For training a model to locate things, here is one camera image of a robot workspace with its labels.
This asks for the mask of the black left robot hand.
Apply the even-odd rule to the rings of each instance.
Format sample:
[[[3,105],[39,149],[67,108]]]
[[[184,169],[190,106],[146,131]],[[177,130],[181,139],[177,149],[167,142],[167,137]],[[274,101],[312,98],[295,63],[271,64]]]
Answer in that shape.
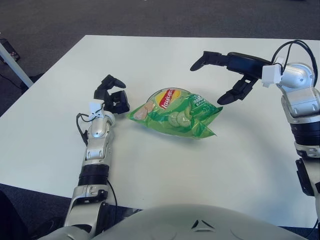
[[[108,90],[111,90],[113,87],[118,87],[122,90],[109,94]],[[130,104],[124,91],[125,88],[126,85],[121,80],[108,74],[94,91],[93,98],[103,101],[104,111],[118,115],[127,113],[130,111]]]

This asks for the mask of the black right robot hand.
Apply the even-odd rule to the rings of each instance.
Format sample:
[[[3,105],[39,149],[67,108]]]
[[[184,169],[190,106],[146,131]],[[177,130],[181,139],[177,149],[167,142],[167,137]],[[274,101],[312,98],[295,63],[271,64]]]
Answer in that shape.
[[[204,51],[203,55],[190,67],[190,70],[197,71],[205,65],[226,67],[227,70],[242,75],[242,78],[236,82],[232,89],[217,100],[219,105],[228,105],[237,100],[243,100],[253,89],[253,85],[262,78],[263,67],[271,65],[271,62],[238,52],[229,52],[223,55],[219,52]]]

